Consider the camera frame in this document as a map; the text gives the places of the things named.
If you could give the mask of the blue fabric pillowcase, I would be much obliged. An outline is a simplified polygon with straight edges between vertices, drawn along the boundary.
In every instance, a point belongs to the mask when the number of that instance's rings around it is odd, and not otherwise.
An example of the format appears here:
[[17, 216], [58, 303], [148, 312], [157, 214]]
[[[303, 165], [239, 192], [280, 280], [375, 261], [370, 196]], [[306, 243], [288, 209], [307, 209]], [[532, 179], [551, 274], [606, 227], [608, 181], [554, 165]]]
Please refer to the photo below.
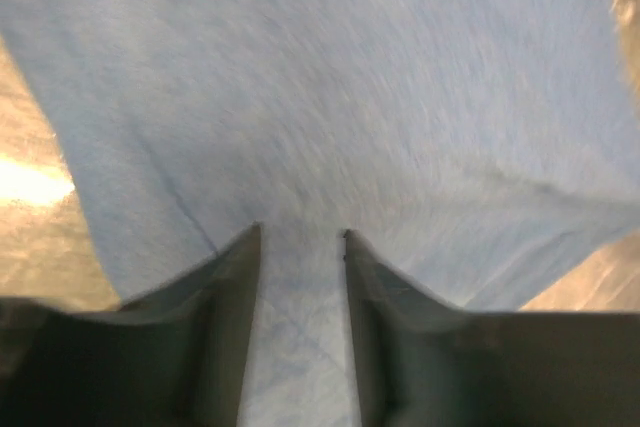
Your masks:
[[527, 302], [639, 227], [612, 0], [1, 0], [123, 297], [264, 224], [246, 426], [351, 426], [338, 236]]

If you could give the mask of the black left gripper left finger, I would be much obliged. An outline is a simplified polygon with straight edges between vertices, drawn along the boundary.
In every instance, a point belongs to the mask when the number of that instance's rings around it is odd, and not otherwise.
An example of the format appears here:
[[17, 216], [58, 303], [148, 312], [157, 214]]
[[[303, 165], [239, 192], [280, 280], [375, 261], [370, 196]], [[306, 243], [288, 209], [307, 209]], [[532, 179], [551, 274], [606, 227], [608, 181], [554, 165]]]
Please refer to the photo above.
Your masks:
[[233, 426], [261, 265], [253, 225], [120, 308], [1, 301], [5, 426]]

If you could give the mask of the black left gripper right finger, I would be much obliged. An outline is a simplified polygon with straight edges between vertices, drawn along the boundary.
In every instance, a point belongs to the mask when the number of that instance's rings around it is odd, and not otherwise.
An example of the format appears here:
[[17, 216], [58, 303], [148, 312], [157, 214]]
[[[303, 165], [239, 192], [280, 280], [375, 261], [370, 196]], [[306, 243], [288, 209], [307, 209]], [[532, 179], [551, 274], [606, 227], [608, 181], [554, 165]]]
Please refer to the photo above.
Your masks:
[[638, 424], [637, 314], [466, 311], [344, 245], [363, 425]]

